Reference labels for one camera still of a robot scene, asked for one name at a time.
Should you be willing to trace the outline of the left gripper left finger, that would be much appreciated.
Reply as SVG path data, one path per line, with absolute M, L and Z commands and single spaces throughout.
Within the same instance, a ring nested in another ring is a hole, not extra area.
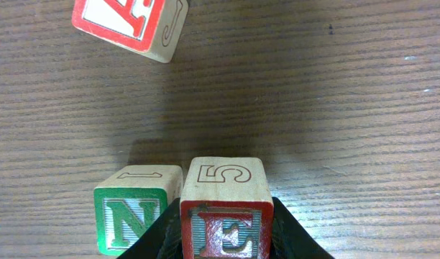
M 183 259 L 180 198 L 118 259 Z

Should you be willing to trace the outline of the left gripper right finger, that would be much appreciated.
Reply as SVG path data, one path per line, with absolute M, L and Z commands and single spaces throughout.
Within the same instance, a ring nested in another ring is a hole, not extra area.
M 273 197 L 274 217 L 270 259 L 334 259 L 303 228 L 277 197 Z

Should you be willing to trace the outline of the green N block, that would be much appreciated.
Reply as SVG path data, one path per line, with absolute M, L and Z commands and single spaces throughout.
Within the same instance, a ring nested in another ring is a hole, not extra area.
M 181 195 L 178 165 L 128 165 L 93 190 L 98 251 L 121 255 Z

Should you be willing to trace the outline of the red E block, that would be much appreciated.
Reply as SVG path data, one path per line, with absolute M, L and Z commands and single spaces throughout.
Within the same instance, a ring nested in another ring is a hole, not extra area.
M 267 259 L 273 214 L 259 158 L 194 158 L 180 198 L 183 256 Z

